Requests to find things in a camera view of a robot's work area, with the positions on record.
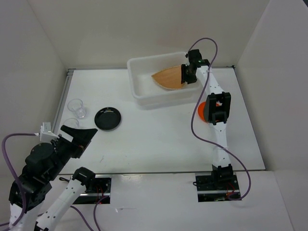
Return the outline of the clear plastic bin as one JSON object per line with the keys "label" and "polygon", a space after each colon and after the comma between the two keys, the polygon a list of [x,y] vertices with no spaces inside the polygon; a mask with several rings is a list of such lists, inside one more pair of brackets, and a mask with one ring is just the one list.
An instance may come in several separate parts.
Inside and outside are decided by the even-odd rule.
{"label": "clear plastic bin", "polygon": [[129,59],[127,69],[135,102],[153,108],[193,100],[202,85],[199,81],[181,81],[181,65],[187,62],[183,51]]}

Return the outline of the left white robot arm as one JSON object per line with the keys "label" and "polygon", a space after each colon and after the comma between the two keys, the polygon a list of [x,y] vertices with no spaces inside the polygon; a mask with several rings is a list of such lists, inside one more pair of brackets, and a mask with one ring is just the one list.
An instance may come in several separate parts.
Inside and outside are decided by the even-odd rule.
{"label": "left white robot arm", "polygon": [[95,173],[80,167],[74,172],[60,196],[46,212],[39,215],[46,195],[52,189],[51,182],[70,159],[82,156],[98,130],[63,125],[61,131],[71,136],[72,140],[54,134],[50,123],[41,125],[40,131],[35,134],[39,137],[40,143],[31,149],[25,159],[26,164],[21,175],[16,174],[6,152],[6,141],[16,135],[11,134],[3,139],[3,157],[14,178],[9,193],[11,214],[8,231],[53,231],[73,202],[83,192],[94,190]]}

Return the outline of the woven bamboo basket tray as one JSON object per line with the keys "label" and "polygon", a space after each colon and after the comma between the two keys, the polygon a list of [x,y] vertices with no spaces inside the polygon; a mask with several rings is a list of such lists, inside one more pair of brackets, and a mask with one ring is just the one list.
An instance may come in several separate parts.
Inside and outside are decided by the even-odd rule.
{"label": "woven bamboo basket tray", "polygon": [[181,66],[174,66],[161,70],[152,75],[152,79],[160,87],[167,90],[182,89],[184,84],[181,84]]}

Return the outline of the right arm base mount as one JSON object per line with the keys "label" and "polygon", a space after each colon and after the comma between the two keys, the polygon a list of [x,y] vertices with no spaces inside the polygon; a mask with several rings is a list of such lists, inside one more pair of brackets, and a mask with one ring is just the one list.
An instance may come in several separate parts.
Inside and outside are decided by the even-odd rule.
{"label": "right arm base mount", "polygon": [[196,173],[192,184],[196,187],[198,202],[223,202],[241,197],[235,174],[230,180],[214,183],[210,173]]}

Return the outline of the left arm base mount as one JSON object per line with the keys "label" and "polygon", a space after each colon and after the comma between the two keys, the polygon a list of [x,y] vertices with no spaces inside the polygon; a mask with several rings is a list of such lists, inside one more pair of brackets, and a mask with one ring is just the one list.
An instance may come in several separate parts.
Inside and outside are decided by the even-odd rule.
{"label": "left arm base mount", "polygon": [[99,175],[95,178],[94,184],[86,189],[74,202],[74,205],[94,205],[103,198],[99,204],[110,204],[112,179]]}

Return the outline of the clear plastic cup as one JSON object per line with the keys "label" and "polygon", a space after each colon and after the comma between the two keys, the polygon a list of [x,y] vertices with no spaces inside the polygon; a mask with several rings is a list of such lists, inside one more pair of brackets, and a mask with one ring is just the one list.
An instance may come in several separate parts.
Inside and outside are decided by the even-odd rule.
{"label": "clear plastic cup", "polygon": [[79,119],[83,119],[86,116],[86,109],[81,99],[72,99],[68,103],[67,108]]}
{"label": "clear plastic cup", "polygon": [[79,121],[75,118],[69,118],[64,121],[63,125],[70,127],[70,128],[79,128]]}

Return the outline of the black round bowl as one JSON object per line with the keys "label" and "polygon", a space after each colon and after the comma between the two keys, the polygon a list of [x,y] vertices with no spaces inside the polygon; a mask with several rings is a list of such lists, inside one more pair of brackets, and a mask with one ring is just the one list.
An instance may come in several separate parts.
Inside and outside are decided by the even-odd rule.
{"label": "black round bowl", "polygon": [[96,113],[94,123],[103,131],[112,131],[121,123],[121,113],[116,108],[105,107]]}

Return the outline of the orange plastic plate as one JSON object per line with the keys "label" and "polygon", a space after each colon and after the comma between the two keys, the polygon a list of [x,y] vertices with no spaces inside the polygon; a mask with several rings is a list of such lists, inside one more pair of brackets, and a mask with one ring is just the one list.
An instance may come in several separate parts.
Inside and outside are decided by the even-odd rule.
{"label": "orange plastic plate", "polygon": [[198,109],[197,109],[197,112],[198,112],[198,115],[200,117],[200,119],[206,123],[208,123],[208,121],[205,119],[204,117],[204,108],[205,108],[205,105],[206,105],[206,102],[202,102],[199,104],[198,106]]}

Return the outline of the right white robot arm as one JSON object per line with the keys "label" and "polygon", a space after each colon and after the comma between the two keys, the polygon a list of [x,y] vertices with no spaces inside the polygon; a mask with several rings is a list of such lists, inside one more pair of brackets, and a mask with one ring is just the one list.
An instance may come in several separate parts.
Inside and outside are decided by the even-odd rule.
{"label": "right white robot arm", "polygon": [[214,151],[210,180],[197,180],[196,186],[201,190],[223,190],[233,177],[233,169],[227,147],[226,127],[230,115],[231,94],[225,92],[216,78],[210,73],[210,62],[202,58],[198,49],[188,51],[185,55],[187,64],[181,65],[181,82],[200,81],[205,87],[206,101],[202,111],[204,121],[213,129],[217,150]]}

